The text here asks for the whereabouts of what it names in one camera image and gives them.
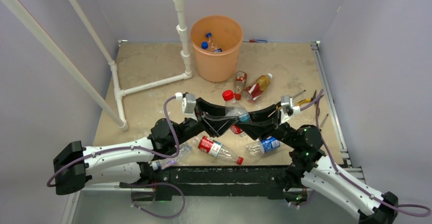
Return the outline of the small red cap bottle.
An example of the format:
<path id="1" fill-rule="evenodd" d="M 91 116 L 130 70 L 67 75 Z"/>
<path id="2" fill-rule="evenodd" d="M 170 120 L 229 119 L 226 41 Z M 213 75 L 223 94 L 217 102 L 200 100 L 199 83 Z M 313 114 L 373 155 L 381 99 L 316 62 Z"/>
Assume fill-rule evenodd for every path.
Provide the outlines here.
<path id="1" fill-rule="evenodd" d="M 234 98 L 236 100 L 241 99 L 241 93 L 246 88 L 247 77 L 248 77 L 247 74 L 243 71 L 238 71 L 235 76 L 233 93 L 234 93 Z"/>

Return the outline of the red label cola bottle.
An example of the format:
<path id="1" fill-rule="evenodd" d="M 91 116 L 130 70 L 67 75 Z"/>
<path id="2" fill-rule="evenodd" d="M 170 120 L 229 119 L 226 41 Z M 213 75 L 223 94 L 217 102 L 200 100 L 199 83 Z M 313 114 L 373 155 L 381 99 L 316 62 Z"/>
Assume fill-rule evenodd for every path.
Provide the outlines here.
<path id="1" fill-rule="evenodd" d="M 233 162 L 237 165 L 242 165 L 244 162 L 244 158 L 235 153 L 233 149 L 207 136 L 197 138 L 195 144 L 200 151 L 216 159 Z"/>

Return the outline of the blue label water bottle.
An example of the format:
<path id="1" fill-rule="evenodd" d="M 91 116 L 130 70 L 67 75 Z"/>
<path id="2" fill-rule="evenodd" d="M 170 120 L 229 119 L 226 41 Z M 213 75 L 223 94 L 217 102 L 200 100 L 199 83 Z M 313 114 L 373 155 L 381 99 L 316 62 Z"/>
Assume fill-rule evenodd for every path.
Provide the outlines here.
<path id="1" fill-rule="evenodd" d="M 209 52 L 222 52 L 221 48 L 218 48 L 217 45 L 215 45 L 214 42 L 202 42 L 201 43 L 201 48 L 205 51 L 209 51 Z"/>

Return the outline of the yellow tea bottle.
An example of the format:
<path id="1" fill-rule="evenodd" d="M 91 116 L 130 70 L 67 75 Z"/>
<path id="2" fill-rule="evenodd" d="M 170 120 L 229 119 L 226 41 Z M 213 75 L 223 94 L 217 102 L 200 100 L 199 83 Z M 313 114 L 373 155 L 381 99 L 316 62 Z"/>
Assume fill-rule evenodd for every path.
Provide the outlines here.
<path id="1" fill-rule="evenodd" d="M 271 73 L 258 77 L 253 83 L 251 83 L 242 91 L 241 97 L 248 102 L 255 102 L 271 85 L 272 79 L 273 75 Z"/>

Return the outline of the large Pepsi bottle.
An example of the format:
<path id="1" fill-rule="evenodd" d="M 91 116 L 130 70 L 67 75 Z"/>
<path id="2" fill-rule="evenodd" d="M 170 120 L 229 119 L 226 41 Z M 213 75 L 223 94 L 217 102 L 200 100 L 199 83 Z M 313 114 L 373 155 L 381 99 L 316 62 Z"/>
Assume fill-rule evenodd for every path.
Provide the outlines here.
<path id="1" fill-rule="evenodd" d="M 219 45 L 215 38 L 213 37 L 212 33 L 205 34 L 205 37 L 207 38 L 208 48 L 211 48 L 213 50 L 216 50 L 219 48 Z"/>

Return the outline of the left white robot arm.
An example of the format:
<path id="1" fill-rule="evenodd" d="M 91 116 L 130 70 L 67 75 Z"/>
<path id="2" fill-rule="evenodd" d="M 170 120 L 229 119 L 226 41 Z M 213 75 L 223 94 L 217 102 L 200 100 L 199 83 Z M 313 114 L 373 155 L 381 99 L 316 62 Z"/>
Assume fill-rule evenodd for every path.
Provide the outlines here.
<path id="1" fill-rule="evenodd" d="M 167 105 L 172 100 L 180 100 L 180 93 L 176 93 L 175 96 L 168 98 L 164 102 L 164 113 L 167 121 L 168 128 L 173 136 L 175 142 L 175 154 L 166 155 L 162 153 L 158 153 L 154 150 L 145 148 L 138 143 L 123 143 L 119 147 L 110 147 L 107 149 L 102 149 L 98 151 L 91 151 L 88 154 L 84 154 L 77 159 L 72 160 L 66 165 L 60 167 L 60 169 L 56 170 L 55 173 L 48 179 L 46 183 L 47 187 L 55 187 L 56 189 L 60 189 L 60 181 L 56 180 L 59 175 L 67 169 L 71 169 L 72 166 L 77 163 L 89 163 L 88 168 L 84 168 L 85 173 L 89 173 L 90 171 L 100 172 L 103 169 L 110 168 L 113 166 L 118 166 L 123 163 L 131 163 L 133 161 L 138 161 L 140 159 L 151 160 L 153 157 L 160 156 L 162 158 L 175 158 L 179 155 L 180 150 L 180 142 L 177 137 L 177 134 L 174 130 L 173 124 L 169 118 L 167 112 Z"/>

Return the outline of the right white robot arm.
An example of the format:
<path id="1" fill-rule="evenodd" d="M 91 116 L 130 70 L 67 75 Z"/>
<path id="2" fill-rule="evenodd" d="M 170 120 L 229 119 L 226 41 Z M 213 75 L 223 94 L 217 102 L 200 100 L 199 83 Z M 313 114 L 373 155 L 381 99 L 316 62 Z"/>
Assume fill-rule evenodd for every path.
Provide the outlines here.
<path id="1" fill-rule="evenodd" d="M 358 218 L 359 223 L 393 223 L 399 213 L 398 197 L 367 186 L 338 166 L 331 153 L 321 150 L 324 140 L 318 127 L 292 128 L 288 119 L 302 110 L 277 104 L 251 112 L 250 122 L 240 120 L 236 125 L 252 139 L 271 136 L 293 149 L 289 154 L 292 163 L 279 180 L 286 189 L 300 185 L 311 188 Z"/>

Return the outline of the small blue label bottle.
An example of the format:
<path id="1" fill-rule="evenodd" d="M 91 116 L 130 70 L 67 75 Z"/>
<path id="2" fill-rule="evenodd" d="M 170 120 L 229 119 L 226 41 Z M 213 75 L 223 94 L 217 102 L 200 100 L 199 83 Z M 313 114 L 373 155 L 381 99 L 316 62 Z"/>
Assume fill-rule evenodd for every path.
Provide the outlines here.
<path id="1" fill-rule="evenodd" d="M 252 156 L 259 156 L 275 150 L 281 146 L 281 143 L 276 138 L 270 136 L 263 140 L 254 141 L 246 145 L 246 151 Z"/>

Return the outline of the small red label bottle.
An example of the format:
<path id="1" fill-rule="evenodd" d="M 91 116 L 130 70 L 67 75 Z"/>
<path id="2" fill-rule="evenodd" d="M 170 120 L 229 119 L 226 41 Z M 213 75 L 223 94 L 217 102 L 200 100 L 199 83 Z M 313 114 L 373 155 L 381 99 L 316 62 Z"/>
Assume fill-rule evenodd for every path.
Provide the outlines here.
<path id="1" fill-rule="evenodd" d="M 238 117 L 242 123 L 251 122 L 251 117 L 247 110 L 236 100 L 232 90 L 226 90 L 222 93 L 225 101 L 225 114 L 227 117 Z"/>

